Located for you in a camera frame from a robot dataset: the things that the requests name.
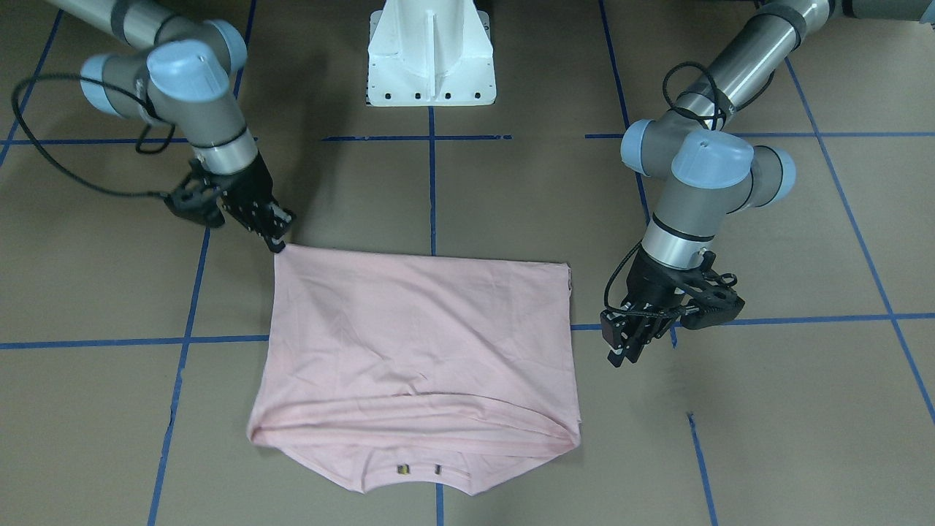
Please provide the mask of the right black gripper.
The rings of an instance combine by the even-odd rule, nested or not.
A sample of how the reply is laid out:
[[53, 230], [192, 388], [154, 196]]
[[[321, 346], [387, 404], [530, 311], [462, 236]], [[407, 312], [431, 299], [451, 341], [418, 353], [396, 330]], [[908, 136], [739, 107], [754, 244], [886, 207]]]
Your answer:
[[280, 206], [272, 190], [272, 176], [261, 154], [229, 174], [214, 173], [192, 159], [188, 174], [163, 201], [174, 216], [208, 229], [220, 229], [227, 213], [267, 242], [271, 253], [279, 254], [287, 246], [294, 214]]

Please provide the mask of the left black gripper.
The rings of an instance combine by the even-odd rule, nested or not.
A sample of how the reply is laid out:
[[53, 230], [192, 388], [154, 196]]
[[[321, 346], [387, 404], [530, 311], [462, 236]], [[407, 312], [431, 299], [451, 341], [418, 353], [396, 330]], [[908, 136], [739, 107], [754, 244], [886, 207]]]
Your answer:
[[745, 301], [734, 289], [733, 273], [714, 270], [715, 252], [702, 254], [688, 270], [666, 267], [635, 245], [608, 277], [603, 291], [600, 328], [610, 346], [614, 367], [635, 364], [644, 347], [675, 323], [699, 330], [737, 319]]

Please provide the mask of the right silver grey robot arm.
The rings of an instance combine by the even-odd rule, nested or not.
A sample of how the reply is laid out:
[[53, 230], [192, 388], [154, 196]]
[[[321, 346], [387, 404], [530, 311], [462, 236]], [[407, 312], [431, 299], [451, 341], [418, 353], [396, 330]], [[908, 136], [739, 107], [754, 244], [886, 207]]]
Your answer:
[[183, 134], [193, 150], [183, 182], [157, 192], [174, 216], [208, 229], [230, 216], [273, 253], [294, 214], [274, 198], [270, 171], [231, 87], [246, 42], [223, 20], [189, 20], [154, 1], [57, 1], [56, 6], [132, 47], [133, 56], [90, 57], [83, 96], [97, 110]]

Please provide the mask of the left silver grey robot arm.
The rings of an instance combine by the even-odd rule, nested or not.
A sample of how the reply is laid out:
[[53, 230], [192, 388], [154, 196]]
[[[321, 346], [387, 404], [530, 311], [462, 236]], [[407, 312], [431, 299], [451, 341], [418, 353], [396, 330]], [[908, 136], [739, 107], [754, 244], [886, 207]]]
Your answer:
[[657, 120], [634, 122], [622, 136], [622, 163], [664, 180], [644, 236], [622, 259], [627, 294], [603, 298], [599, 320], [608, 362], [637, 362], [674, 324], [699, 330], [737, 319], [744, 300], [737, 277], [714, 270], [712, 243], [729, 214], [784, 199], [797, 167], [778, 148], [725, 132], [761, 96], [774, 73], [807, 37], [836, 18], [933, 23], [931, 1], [767, 1], [684, 92], [663, 97]]

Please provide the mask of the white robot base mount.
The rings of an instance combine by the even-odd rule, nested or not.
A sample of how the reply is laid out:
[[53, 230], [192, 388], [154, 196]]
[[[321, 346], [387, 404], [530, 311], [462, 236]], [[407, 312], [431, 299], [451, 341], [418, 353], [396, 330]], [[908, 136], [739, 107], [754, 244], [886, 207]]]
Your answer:
[[386, 1], [370, 15], [365, 101], [476, 107], [497, 100], [491, 18], [474, 1]]

